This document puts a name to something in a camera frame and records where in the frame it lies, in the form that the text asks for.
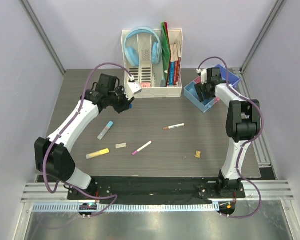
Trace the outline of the pastel four-compartment organizer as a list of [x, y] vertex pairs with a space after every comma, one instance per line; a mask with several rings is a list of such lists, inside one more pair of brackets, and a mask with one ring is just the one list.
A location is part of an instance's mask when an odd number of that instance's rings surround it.
[[207, 112], [219, 101], [228, 106], [230, 101], [239, 99], [228, 89], [228, 87], [231, 87], [232, 90], [235, 91], [239, 86], [241, 79], [229, 70], [226, 70], [226, 68], [220, 64], [216, 65], [214, 68], [220, 68], [222, 77], [222, 83], [215, 87], [214, 98], [205, 100], [204, 102], [199, 101], [197, 92], [195, 90], [195, 84], [200, 82], [199, 76], [186, 85], [183, 90], [183, 95], [203, 113]]

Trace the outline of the pink marker pen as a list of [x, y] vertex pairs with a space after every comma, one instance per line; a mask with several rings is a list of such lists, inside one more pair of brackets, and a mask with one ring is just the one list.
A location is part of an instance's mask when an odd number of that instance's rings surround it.
[[132, 155], [135, 156], [136, 154], [138, 154], [139, 152], [141, 152], [143, 149], [145, 149], [146, 147], [148, 147], [151, 144], [152, 144], [152, 141], [150, 140], [149, 142], [147, 142], [146, 144], [144, 144], [143, 146], [141, 146], [140, 148], [138, 148], [137, 150], [135, 150], [132, 153]]

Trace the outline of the blue capped glue stick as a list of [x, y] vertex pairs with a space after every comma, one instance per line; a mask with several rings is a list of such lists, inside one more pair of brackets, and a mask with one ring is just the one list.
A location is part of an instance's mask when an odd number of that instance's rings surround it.
[[108, 124], [104, 127], [104, 129], [101, 131], [101, 133], [98, 135], [97, 139], [102, 140], [103, 137], [106, 135], [106, 133], [111, 129], [111, 127], [114, 125], [113, 121], [109, 121]]

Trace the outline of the small grey eraser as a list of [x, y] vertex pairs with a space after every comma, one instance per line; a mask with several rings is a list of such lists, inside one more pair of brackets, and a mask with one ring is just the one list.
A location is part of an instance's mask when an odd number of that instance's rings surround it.
[[116, 149], [121, 149], [121, 148], [126, 148], [127, 147], [127, 144], [126, 143], [120, 143], [120, 144], [116, 144], [115, 145], [115, 148]]

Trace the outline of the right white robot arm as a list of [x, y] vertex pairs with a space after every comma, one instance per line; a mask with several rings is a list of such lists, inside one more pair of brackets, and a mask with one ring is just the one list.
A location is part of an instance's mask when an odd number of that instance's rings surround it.
[[221, 69], [197, 69], [200, 82], [195, 84], [199, 100], [218, 98], [227, 107], [225, 124], [229, 146], [226, 159], [215, 184], [216, 193], [223, 198], [240, 190], [241, 170], [252, 140], [261, 131], [260, 103], [241, 95], [222, 78]]

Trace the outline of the yellow highlighter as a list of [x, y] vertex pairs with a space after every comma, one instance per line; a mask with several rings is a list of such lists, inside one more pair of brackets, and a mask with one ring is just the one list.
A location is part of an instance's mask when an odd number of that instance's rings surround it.
[[108, 148], [105, 148], [105, 149], [102, 149], [102, 150], [99, 150], [99, 151], [96, 151], [96, 152], [89, 153], [85, 156], [85, 158], [87, 160], [89, 160], [89, 159], [96, 158], [96, 157], [106, 155], [106, 154], [109, 154], [109, 153], [110, 153], [110, 150]]

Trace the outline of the brown capped white marker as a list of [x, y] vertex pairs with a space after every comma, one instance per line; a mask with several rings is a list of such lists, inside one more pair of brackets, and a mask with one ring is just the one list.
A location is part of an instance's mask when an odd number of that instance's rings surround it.
[[170, 126], [166, 126], [163, 128], [163, 130], [171, 130], [171, 129], [175, 129], [175, 128], [180, 128], [180, 127], [184, 127], [185, 124], [184, 123], [179, 123], [179, 124], [175, 124], [175, 125], [170, 125]]

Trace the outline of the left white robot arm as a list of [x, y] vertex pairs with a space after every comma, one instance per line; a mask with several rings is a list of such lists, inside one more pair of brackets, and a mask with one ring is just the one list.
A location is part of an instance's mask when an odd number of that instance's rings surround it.
[[86, 89], [68, 118], [47, 138], [39, 137], [34, 143], [36, 169], [46, 176], [79, 188], [79, 194], [90, 200], [97, 192], [95, 180], [76, 167], [71, 151], [79, 136], [102, 110], [112, 107], [122, 113], [131, 107], [135, 95], [142, 91], [133, 80], [120, 85], [120, 80], [101, 74], [99, 81]]

